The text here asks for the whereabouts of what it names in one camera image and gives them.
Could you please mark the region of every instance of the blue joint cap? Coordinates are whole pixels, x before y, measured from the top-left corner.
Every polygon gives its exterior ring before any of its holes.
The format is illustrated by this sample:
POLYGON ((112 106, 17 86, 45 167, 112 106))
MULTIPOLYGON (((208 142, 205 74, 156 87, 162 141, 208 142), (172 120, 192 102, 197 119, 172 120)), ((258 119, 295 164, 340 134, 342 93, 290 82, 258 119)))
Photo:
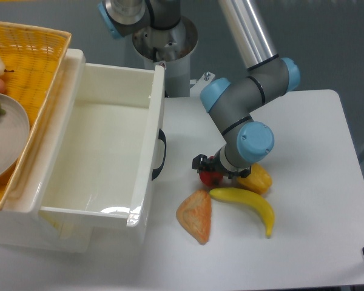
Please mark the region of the blue joint cap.
POLYGON ((110 32, 110 34, 112 35, 112 37, 114 39, 120 39, 120 38, 124 38, 123 36, 121 36, 121 34, 117 31, 116 27, 113 25, 112 21, 110 20, 108 13, 105 10, 105 6, 102 2, 100 2, 98 5, 98 11, 100 12, 101 16, 103 17, 103 20, 105 22, 105 24, 107 25, 107 28, 110 32))
POLYGON ((209 113, 213 105, 230 84, 231 82, 228 79, 220 78, 211 82, 201 91, 200 98, 206 112, 209 113))
POLYGON ((253 164, 261 161, 274 147, 274 134, 261 122, 245 124, 237 135, 237 150, 243 159, 253 164))
POLYGON ((299 86, 299 83, 301 82, 301 73, 299 72, 298 66, 292 59, 282 58, 281 60, 285 62, 289 71, 289 85, 287 86, 287 93, 289 91, 293 91, 299 86))

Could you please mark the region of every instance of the white plate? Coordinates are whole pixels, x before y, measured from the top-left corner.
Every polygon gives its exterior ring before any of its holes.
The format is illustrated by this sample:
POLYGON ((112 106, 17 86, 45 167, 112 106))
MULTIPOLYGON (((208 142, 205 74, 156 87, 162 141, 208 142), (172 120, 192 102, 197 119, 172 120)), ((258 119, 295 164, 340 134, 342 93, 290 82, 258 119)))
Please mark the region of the white plate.
POLYGON ((22 105, 11 97, 0 94, 0 175, 13 165, 23 151, 30 133, 29 117, 22 105))

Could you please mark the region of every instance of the robotic arm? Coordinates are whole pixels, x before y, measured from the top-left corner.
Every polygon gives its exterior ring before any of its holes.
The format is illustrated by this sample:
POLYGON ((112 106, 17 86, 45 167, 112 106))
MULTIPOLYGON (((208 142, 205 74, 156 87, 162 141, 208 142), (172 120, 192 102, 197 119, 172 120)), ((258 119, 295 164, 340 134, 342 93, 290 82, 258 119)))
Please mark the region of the robotic arm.
MULTIPOLYGON (((217 79, 201 92, 204 108, 226 145, 213 158, 198 155, 192 168, 198 172, 216 171, 228 178, 247 177, 251 165, 262 160, 274 146, 270 128, 254 121, 249 113, 295 89, 300 72, 293 61, 278 57, 253 0, 218 2, 249 75, 235 84, 226 78, 217 79)), ((105 0, 99 8, 112 34, 133 33, 134 45, 135 37, 143 38, 135 48, 153 62, 180 61, 197 44, 194 25, 180 15, 180 1, 105 0)), ((167 85, 170 80, 166 77, 166 90, 167 85)))
POLYGON ((300 72, 293 61, 278 57, 254 1, 219 3, 249 76, 235 84, 221 78, 202 91, 201 101, 226 145, 212 159, 197 156, 192 167, 245 178, 251 164, 262 160, 274 146, 270 128, 255 122, 249 113, 295 89, 300 72))

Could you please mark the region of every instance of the red tomato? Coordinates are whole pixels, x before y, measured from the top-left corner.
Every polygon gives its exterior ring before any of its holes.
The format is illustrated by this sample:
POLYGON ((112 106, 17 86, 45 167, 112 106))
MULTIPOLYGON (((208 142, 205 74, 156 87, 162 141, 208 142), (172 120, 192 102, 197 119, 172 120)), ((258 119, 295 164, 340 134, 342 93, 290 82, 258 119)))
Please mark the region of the red tomato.
POLYGON ((218 172, 202 171, 200 172, 200 179, 202 183, 208 187, 219 186, 224 176, 218 172))

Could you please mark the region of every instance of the gray floor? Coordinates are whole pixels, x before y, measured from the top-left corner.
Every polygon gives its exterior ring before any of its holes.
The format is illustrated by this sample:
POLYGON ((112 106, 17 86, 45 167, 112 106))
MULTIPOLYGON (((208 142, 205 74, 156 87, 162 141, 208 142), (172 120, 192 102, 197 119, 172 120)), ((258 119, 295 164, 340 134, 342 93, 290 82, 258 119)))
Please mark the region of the gray floor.
MULTIPOLYGON (((129 38, 110 37, 97 3, 2 2, 0 21, 69 31, 71 48, 84 51, 87 62, 142 67, 129 38)), ((279 54, 295 60, 302 71, 298 90, 339 93, 358 149, 364 142, 364 0, 259 0, 258 6, 279 54)), ((182 12, 199 32, 191 77, 199 78, 207 70, 231 81, 245 77, 217 0, 183 0, 182 12)), ((364 162, 361 166, 364 175, 364 162)))

